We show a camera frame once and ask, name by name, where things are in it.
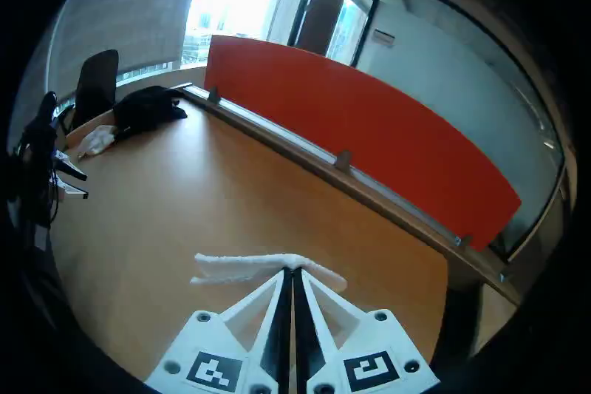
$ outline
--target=window blind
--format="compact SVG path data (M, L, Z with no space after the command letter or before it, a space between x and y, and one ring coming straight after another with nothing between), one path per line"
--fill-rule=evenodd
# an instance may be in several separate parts
M84 61L119 52L119 72L180 59L191 0L67 0L49 59L49 87L75 91Z

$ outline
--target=white cloth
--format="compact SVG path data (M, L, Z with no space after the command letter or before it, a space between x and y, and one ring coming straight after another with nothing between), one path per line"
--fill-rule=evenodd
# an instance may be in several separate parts
M195 255L197 267L203 277L193 277L192 285L244 282L251 279L271 277L280 269L304 268L334 292L346 288L346 280L334 271L298 254L270 254L262 256L217 257Z
M82 139L78 148L78 158L99 155L102 151L107 149L115 141L115 126L100 125Z

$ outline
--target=black chair backrest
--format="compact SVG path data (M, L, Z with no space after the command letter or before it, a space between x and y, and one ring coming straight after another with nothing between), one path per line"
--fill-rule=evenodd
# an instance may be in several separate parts
M72 129L113 107L118 69L119 53L114 49L99 52L84 61L76 88Z

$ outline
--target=red divider panel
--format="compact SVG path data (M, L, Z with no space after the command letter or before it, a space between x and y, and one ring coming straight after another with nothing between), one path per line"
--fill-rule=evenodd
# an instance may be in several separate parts
M215 35L205 88L352 165L482 250L521 200L471 141L361 71L293 47Z

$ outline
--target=desk surface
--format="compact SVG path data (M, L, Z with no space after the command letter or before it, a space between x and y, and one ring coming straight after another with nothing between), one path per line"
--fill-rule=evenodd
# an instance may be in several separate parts
M256 286L189 285L195 253L289 252L343 275L342 295L360 308L390 309L431 360L443 256L237 129L181 107L186 120L78 162L88 180L69 182L89 199L60 204L55 261L95 343L144 380L195 310L221 312Z

